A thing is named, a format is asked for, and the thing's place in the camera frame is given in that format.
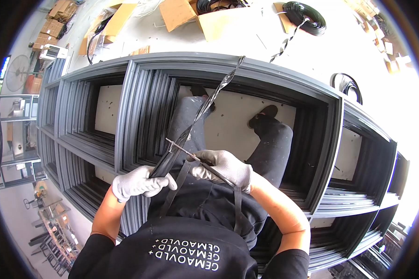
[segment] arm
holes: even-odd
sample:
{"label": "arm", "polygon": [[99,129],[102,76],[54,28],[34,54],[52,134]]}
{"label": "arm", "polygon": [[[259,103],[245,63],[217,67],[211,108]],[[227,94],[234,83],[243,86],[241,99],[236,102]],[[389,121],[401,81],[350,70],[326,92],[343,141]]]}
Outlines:
{"label": "arm", "polygon": [[120,220],[124,206],[125,202],[118,202],[112,192],[112,186],[110,186],[93,219],[90,235],[95,233],[105,235],[115,244],[120,230]]}
{"label": "arm", "polygon": [[166,186],[172,190],[177,189],[177,184],[170,174],[150,179],[149,175],[153,169],[152,166],[141,166],[128,174],[115,177],[96,212],[90,235],[99,233],[115,243],[124,206],[131,196],[143,194],[152,197]]}
{"label": "arm", "polygon": [[282,233],[276,254],[301,249],[309,254],[311,229],[302,210],[264,177],[252,173],[250,194],[267,211]]}
{"label": "arm", "polygon": [[[251,165],[239,161],[228,151],[202,150],[196,152],[195,156],[211,163],[214,170],[240,187],[245,193],[251,194],[270,214],[282,233],[281,245],[277,254],[290,249],[301,249],[309,254],[311,240],[309,222],[301,209],[288,196],[254,172]],[[198,179],[223,183],[202,166],[194,167],[192,174]]]}

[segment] wire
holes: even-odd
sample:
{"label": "wire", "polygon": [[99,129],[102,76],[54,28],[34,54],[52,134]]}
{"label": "wire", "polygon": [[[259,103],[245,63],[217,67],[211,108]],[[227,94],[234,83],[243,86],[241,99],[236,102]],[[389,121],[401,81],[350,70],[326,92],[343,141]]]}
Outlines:
{"label": "wire", "polygon": [[[211,8],[211,5],[217,2],[219,2],[219,5],[217,7]],[[221,6],[221,3],[222,2],[220,0],[197,0],[197,4],[196,4],[197,13],[199,15],[203,15],[206,13],[216,12],[220,10],[227,10],[230,8],[244,8],[244,7],[247,7],[248,5],[248,2],[244,0],[224,1],[224,5],[227,5],[227,6]]]}
{"label": "wire", "polygon": [[348,74],[345,74],[345,73],[337,73],[337,74],[334,74],[334,76],[332,77],[332,87],[335,88],[335,77],[337,75],[344,75],[344,76],[347,76],[348,78],[351,79],[350,81],[348,81],[346,83],[346,85],[343,87],[343,89],[341,90],[341,92],[343,94],[347,95],[348,92],[349,92],[349,90],[350,89],[353,89],[355,91],[355,94],[357,95],[357,102],[359,104],[363,104],[362,93],[360,92],[360,89],[358,89],[357,82],[352,78],[352,76],[350,76]]}
{"label": "wire", "polygon": [[91,37],[90,41],[88,42],[88,47],[87,47],[87,59],[88,59],[88,62],[90,63],[90,65],[93,65],[93,63],[91,62],[91,59],[90,59],[90,55],[88,54],[88,53],[89,53],[89,51],[90,51],[90,45],[91,45],[91,42],[93,41],[93,39],[94,39],[96,36],[98,36],[100,33],[101,33],[101,32],[96,33],[95,35],[93,35],[93,37]]}
{"label": "wire", "polygon": [[277,53],[277,54],[275,54],[274,56],[272,56],[272,59],[270,59],[270,62],[269,62],[269,63],[273,62],[273,60],[275,60],[275,58],[276,58],[276,57],[281,56],[281,55],[284,53],[285,49],[287,48],[287,45],[289,44],[289,41],[291,41],[291,40],[293,39],[293,37],[295,36],[296,31],[298,31],[298,29],[300,29],[300,27],[301,27],[304,23],[306,23],[307,21],[309,21],[309,19],[308,19],[308,18],[305,18],[305,19],[304,19],[304,20],[300,23],[300,25],[298,25],[298,26],[295,28],[294,34],[293,34],[293,35],[292,35],[289,39],[286,39],[286,40],[285,40],[284,47],[281,47],[280,52],[279,52],[279,53]]}
{"label": "wire", "polygon": [[304,23],[301,29],[313,36],[321,36],[326,30],[326,21],[323,16],[309,5],[291,1],[283,4],[282,9],[286,11],[287,18],[296,26]]}

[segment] portable air conditioner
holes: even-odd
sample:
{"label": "portable air conditioner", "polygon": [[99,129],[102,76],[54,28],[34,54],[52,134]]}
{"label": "portable air conditioner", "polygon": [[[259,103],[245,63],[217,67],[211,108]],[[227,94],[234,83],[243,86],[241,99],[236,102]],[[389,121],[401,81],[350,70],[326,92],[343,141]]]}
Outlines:
{"label": "portable air conditioner", "polygon": [[39,59],[54,60],[56,58],[66,58],[68,49],[50,44],[44,45]]}

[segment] scissors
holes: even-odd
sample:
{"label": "scissors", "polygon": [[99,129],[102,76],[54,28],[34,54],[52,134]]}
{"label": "scissors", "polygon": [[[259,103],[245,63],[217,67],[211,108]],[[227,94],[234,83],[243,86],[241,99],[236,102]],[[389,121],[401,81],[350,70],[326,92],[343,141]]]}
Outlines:
{"label": "scissors", "polygon": [[184,153],[188,154],[192,159],[198,161],[205,169],[209,170],[210,172],[212,172],[214,175],[216,175],[220,180],[222,180],[224,183],[228,184],[231,187],[236,187],[235,184],[233,184],[231,181],[229,181],[228,179],[226,179],[223,175],[221,175],[220,173],[218,173],[217,170],[214,170],[210,165],[208,165],[206,162],[204,162],[203,160],[197,158],[196,156],[194,156],[192,153],[189,153],[188,151],[186,151],[185,149],[183,149],[181,146],[179,146],[178,144],[176,144],[175,142],[171,141],[170,139],[166,138],[166,140],[168,142],[171,143],[171,146],[176,146],[178,149],[180,149],[181,151],[183,151]]}

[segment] black t-shirt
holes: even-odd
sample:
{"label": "black t-shirt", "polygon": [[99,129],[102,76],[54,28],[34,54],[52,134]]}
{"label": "black t-shirt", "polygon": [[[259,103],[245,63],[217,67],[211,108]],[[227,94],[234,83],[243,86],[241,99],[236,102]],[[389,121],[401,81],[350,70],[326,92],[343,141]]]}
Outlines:
{"label": "black t-shirt", "polygon": [[[306,279],[309,256],[286,250],[269,263],[262,278]],[[245,240],[224,226],[184,217],[146,222],[115,246],[90,236],[69,275],[75,278],[257,278],[257,263]]]}

